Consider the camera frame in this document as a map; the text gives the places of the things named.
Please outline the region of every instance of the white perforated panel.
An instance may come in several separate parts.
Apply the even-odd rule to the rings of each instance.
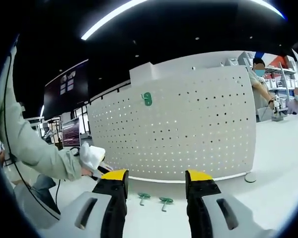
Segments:
[[[141,94],[150,92],[152,105]],[[185,180],[187,169],[214,178],[248,172],[255,106],[242,66],[192,71],[111,94],[88,107],[95,146],[130,176]]]

